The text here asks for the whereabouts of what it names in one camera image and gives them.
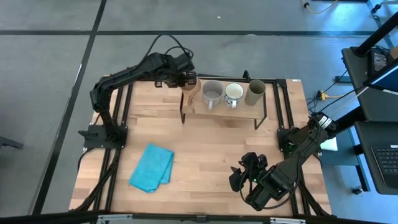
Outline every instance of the blue towel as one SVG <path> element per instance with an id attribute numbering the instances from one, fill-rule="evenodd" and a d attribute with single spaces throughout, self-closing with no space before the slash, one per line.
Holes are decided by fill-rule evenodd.
<path id="1" fill-rule="evenodd" d="M 159 184 L 170 182 L 174 152 L 148 144 L 130 177 L 130 185 L 147 193 L 155 192 Z"/>

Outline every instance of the white mug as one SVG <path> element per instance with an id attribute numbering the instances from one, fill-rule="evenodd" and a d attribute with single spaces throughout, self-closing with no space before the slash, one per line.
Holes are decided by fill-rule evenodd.
<path id="1" fill-rule="evenodd" d="M 225 103 L 230 108 L 236 108 L 236 105 L 243 96 L 243 87 L 237 83 L 230 83 L 225 87 Z"/>
<path id="2" fill-rule="evenodd" d="M 208 105 L 208 109 L 211 110 L 223 99 L 224 86 L 219 81 L 210 80 L 203 84 L 201 93 L 203 102 L 206 103 Z"/>

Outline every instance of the black floor stripe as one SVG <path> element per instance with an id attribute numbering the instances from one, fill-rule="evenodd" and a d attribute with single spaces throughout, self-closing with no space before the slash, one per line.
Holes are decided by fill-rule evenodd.
<path id="1" fill-rule="evenodd" d="M 372 3 L 370 1 L 368 1 L 366 3 L 366 5 L 368 6 L 369 10 L 372 13 L 372 9 L 373 9 Z M 377 15 L 374 15 L 374 14 L 372 14 L 372 17 L 373 17 L 374 21 L 376 22 L 377 27 L 380 28 L 380 26 L 383 25 L 383 23 L 381 22 L 380 18 Z M 384 37 L 384 41 L 386 41 L 386 44 L 387 44 L 389 49 L 393 49 L 394 48 L 394 45 L 392 44 L 391 39 L 390 39 L 390 35 L 386 35 Z"/>
<path id="2" fill-rule="evenodd" d="M 100 25 L 100 21 L 104 12 L 104 8 L 106 5 L 106 0 L 101 0 L 101 4 L 99 5 L 98 13 L 95 19 L 95 23 L 93 26 L 93 31 L 97 31 L 98 27 Z M 47 159 L 47 163 L 45 166 L 45 172 L 42 174 L 40 178 L 40 184 L 37 187 L 37 194 L 35 195 L 36 199 L 34 206 L 32 208 L 32 214 L 33 215 L 38 215 L 42 213 L 42 209 L 45 203 L 45 198 L 47 196 L 47 193 L 50 188 L 51 180 L 54 175 L 55 167 L 57 166 L 58 158 L 61 153 L 61 148 L 63 141 L 65 140 L 65 135 L 67 133 L 67 129 L 69 126 L 70 118 L 72 117 L 72 112 L 73 108 L 75 107 L 76 99 L 79 93 L 81 81 L 83 80 L 85 71 L 86 71 L 86 66 L 88 59 L 90 57 L 91 50 L 94 45 L 94 40 L 95 40 L 95 35 L 90 35 L 90 38 L 88 39 L 88 43 L 86 46 L 85 53 L 83 55 L 83 58 L 81 60 L 80 64 L 80 69 L 76 77 L 76 81 L 74 86 L 72 87 L 72 92 L 70 94 L 67 106 L 65 108 L 65 111 L 62 116 L 62 121 L 60 123 L 60 126 L 58 127 L 56 137 L 54 139 L 54 142 L 52 144 L 52 148 L 50 150 L 50 155 L 49 158 Z"/>
<path id="3" fill-rule="evenodd" d="M 259 35 L 259 36 L 369 36 L 373 31 L 270 30 L 0 30 L 0 35 Z"/>

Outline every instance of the wooden table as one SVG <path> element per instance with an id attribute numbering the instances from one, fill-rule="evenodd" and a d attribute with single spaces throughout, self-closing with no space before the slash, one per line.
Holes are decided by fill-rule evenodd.
<path id="1" fill-rule="evenodd" d="M 287 86 L 294 123 L 300 128 L 308 121 L 302 83 L 300 80 L 287 80 Z M 121 108 L 124 108 L 126 89 L 127 87 L 123 91 Z M 132 213 L 291 216 L 290 203 L 274 210 L 255 211 L 241 200 L 239 193 L 231 190 L 228 180 L 232 174 L 230 167 L 239 167 L 238 161 L 246 152 L 265 154 L 269 166 L 283 160 L 277 143 L 276 129 L 279 125 L 272 86 L 267 86 L 266 90 L 267 118 L 258 130 L 254 130 L 251 119 L 202 114 L 187 114 L 185 124 L 182 124 L 179 112 L 181 93 L 179 88 L 155 88 L 153 82 L 134 84 L 127 119 L 127 144 L 121 153 L 111 210 Z M 279 95 L 287 126 L 282 90 L 279 90 Z M 113 93 L 111 111 L 115 98 L 116 91 Z M 151 194 L 128 183 L 148 143 L 175 152 L 170 183 L 160 185 Z M 97 184 L 103 155 L 104 149 L 95 149 L 83 158 L 70 208 L 79 206 Z M 303 165 L 303 172 L 307 188 L 322 208 L 330 213 L 319 162 L 310 157 Z M 248 193 L 248 185 L 243 189 L 244 195 Z M 106 186 L 100 208 L 104 208 L 107 191 Z M 303 213 L 299 190 L 296 196 L 299 212 Z M 281 201 L 271 199 L 267 206 Z"/>

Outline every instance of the computer monitor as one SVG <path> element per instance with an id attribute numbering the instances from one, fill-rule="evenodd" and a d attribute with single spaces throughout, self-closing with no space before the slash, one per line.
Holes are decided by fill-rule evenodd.
<path id="1" fill-rule="evenodd" d="M 398 95 L 398 58 L 369 77 L 363 85 Z"/>

